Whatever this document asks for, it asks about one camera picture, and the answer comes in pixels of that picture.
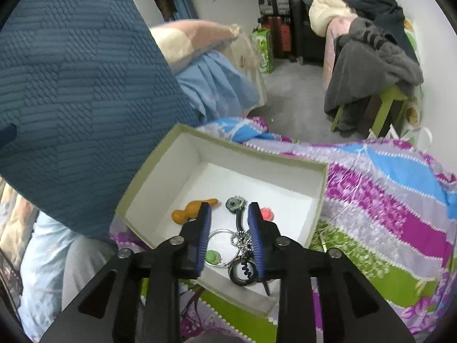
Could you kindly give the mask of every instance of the metal bolt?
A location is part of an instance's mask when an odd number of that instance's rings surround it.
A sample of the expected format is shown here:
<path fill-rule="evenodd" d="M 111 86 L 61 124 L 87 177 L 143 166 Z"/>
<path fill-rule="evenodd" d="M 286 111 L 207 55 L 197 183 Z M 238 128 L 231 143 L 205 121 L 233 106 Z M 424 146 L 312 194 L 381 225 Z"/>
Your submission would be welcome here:
<path fill-rule="evenodd" d="M 331 258 L 339 259 L 343 256 L 343 253 L 340 249 L 333 248 L 328 251 L 328 255 L 330 255 Z"/>
<path fill-rule="evenodd" d="M 279 246 L 287 246 L 290 244 L 290 239 L 284 236 L 280 236 L 276 239 L 276 244 L 278 244 Z"/>
<path fill-rule="evenodd" d="M 184 242 L 184 237 L 175 236 L 170 239 L 170 244 L 172 245 L 181 245 Z"/>
<path fill-rule="evenodd" d="M 124 248 L 117 252 L 117 257 L 121 258 L 121 259 L 125 259 L 125 258 L 128 258 L 129 256 L 131 256 L 132 253 L 133 252 L 130 249 Z"/>

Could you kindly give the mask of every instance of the green box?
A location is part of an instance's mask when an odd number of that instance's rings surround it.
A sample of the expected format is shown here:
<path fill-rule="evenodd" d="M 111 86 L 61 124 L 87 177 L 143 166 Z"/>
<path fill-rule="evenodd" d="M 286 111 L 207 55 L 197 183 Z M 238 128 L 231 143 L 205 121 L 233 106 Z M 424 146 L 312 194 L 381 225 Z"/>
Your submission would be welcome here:
<path fill-rule="evenodd" d="M 257 41 L 262 54 L 260 63 L 260 72 L 271 73 L 273 70 L 273 40 L 271 38 L 270 28 L 257 28 L 252 32 L 253 38 Z"/>

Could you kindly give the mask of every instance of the green stool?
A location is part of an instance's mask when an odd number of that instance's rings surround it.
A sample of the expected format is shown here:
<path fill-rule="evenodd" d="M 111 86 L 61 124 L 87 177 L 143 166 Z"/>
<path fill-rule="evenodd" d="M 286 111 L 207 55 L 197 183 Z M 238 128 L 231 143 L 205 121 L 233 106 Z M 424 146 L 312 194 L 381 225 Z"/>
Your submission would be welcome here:
<path fill-rule="evenodd" d="M 390 107 L 392 107 L 392 103 L 394 100 L 398 100 L 403 102 L 401 107 L 400 113 L 398 114 L 397 120 L 395 121 L 395 126 L 397 127 L 403 118 L 404 112 L 406 111 L 406 107 L 408 103 L 405 102 L 408 97 L 403 94 L 397 85 L 392 85 L 391 87 L 387 88 L 385 91 L 380 93 L 379 97 L 381 98 L 381 107 L 379 108 L 378 114 L 376 115 L 376 119 L 374 120 L 372 131 L 378 137 L 379 133 L 381 133 L 381 129 L 386 122 L 387 115 L 390 112 Z M 333 121 L 332 127 L 330 131 L 334 132 L 336 127 L 338 126 L 338 122 L 340 121 L 340 117 L 343 114 L 344 105 L 341 105 L 336 113 L 335 120 Z"/>

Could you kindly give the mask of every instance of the orange gourd-shaped object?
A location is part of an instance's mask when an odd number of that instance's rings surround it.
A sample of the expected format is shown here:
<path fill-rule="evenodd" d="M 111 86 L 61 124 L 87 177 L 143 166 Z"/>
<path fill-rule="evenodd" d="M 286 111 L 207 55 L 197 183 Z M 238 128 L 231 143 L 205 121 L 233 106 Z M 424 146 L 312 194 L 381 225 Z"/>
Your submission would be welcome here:
<path fill-rule="evenodd" d="M 176 224 L 183 225 L 189 218 L 196 218 L 198 212 L 200 211 L 200 206 L 202 206 L 202 202 L 207 202 L 211 206 L 216 205 L 219 200 L 216 198 L 210 198 L 209 200 L 201 200 L 201 201 L 191 201 L 187 204 L 184 210 L 175 210 L 171 213 L 171 218 Z"/>

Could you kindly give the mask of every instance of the blue textured cushion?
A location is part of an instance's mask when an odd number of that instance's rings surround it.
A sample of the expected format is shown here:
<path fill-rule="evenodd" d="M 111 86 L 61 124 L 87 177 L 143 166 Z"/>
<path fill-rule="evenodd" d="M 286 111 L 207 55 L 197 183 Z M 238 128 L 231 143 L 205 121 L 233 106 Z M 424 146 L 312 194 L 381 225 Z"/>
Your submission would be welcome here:
<path fill-rule="evenodd" d="M 197 118 L 132 0 L 21 0 L 0 32 L 0 175 L 71 230 L 107 236 L 176 122 Z"/>

